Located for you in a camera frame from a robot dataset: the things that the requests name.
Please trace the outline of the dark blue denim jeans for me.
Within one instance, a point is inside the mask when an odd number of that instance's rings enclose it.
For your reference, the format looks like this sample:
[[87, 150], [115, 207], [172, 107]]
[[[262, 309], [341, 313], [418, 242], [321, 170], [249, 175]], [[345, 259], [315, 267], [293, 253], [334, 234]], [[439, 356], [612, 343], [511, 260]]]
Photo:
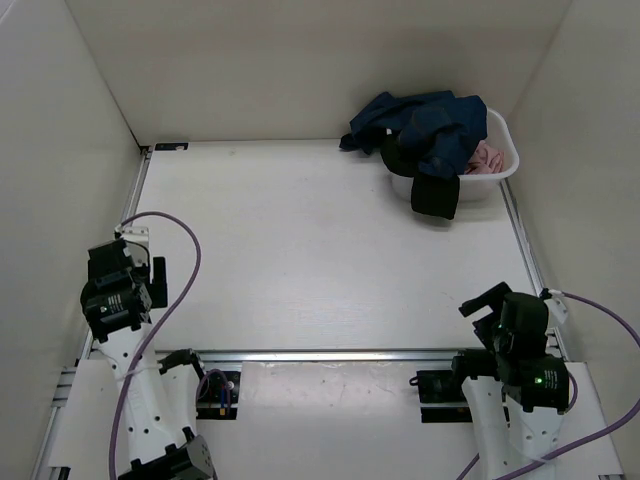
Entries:
[[391, 133], [405, 161], [423, 174], [449, 179], [464, 173], [488, 136], [488, 109], [477, 95], [439, 91], [406, 97], [383, 92], [349, 122], [339, 148], [369, 155]]

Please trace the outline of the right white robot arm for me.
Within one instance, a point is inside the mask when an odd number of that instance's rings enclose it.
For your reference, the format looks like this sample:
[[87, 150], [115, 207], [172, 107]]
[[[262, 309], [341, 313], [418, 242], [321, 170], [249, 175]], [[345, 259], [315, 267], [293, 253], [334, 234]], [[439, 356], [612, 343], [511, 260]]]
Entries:
[[460, 351], [449, 387], [466, 400], [485, 479], [553, 479], [547, 454], [559, 445], [577, 382], [565, 361], [547, 351], [549, 309], [543, 299], [501, 282], [459, 308], [474, 321], [482, 346]]

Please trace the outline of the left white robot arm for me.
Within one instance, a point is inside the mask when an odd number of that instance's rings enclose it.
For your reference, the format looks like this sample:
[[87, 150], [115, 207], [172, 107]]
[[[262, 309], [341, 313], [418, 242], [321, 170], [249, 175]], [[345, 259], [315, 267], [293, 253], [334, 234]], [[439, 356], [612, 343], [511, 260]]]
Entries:
[[150, 312], [167, 296], [148, 290], [149, 267], [122, 238], [90, 249], [80, 303], [119, 397], [109, 445], [112, 479], [214, 479], [209, 447], [196, 428], [196, 400], [210, 377], [198, 355], [178, 350], [160, 359]]

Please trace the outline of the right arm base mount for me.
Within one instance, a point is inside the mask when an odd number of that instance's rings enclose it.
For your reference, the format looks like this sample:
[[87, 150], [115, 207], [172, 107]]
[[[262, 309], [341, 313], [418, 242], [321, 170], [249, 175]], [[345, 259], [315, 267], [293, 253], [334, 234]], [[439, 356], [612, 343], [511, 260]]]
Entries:
[[422, 424], [471, 423], [461, 386], [450, 370], [419, 370], [409, 379], [418, 391]]

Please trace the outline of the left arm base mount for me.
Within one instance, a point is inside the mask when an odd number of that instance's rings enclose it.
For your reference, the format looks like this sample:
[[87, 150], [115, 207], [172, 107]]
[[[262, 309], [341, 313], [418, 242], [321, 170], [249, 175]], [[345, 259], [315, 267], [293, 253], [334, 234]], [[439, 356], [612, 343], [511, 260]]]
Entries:
[[225, 371], [227, 382], [219, 373], [209, 377], [198, 394], [196, 413], [198, 420], [236, 420], [241, 387], [240, 371]]

